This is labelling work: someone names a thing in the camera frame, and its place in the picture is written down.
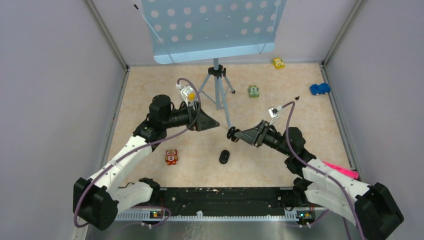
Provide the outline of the black earbuds charging case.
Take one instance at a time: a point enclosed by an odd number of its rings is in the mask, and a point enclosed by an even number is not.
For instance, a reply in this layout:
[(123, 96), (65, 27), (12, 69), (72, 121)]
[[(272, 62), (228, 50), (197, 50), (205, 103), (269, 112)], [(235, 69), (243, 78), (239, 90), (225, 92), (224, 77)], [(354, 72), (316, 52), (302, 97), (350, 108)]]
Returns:
[(229, 157), (230, 157), (230, 152), (225, 149), (220, 153), (219, 162), (224, 165), (229, 161)]

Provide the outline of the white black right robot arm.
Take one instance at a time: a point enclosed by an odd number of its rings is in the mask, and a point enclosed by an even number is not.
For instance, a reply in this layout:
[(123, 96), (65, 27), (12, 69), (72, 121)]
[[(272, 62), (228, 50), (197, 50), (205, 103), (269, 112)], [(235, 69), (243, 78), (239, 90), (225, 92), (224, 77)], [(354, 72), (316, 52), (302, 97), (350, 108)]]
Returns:
[(349, 177), (318, 159), (305, 148), (297, 127), (283, 133), (269, 122), (240, 130), (231, 127), (226, 137), (254, 146), (268, 146), (284, 155), (289, 171), (298, 177), (293, 182), (293, 200), (299, 206), (322, 206), (354, 224), (367, 240), (385, 240), (405, 220), (389, 189)]

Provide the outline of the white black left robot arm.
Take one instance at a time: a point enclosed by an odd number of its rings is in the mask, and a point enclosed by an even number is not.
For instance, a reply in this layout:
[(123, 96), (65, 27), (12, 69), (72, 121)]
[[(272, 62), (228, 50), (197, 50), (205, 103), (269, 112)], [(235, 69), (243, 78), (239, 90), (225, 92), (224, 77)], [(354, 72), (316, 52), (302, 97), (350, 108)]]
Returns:
[(164, 94), (153, 97), (146, 119), (135, 129), (124, 147), (89, 178), (79, 178), (73, 186), (74, 226), (92, 225), (106, 230), (118, 214), (145, 203), (154, 207), (160, 202), (159, 184), (143, 178), (129, 187), (120, 185), (133, 169), (162, 143), (182, 135), (172, 136), (167, 130), (185, 126), (187, 131), (206, 131), (220, 123), (206, 114), (201, 102), (184, 103), (174, 108), (171, 98)]

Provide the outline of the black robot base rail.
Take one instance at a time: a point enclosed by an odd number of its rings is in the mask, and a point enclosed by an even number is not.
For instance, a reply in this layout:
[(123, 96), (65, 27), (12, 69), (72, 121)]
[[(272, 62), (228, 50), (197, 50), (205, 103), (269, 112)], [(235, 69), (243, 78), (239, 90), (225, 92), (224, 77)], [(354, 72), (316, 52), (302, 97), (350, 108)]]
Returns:
[(154, 190), (145, 205), (165, 207), (175, 219), (313, 222), (319, 216), (316, 206), (291, 187), (168, 187)]

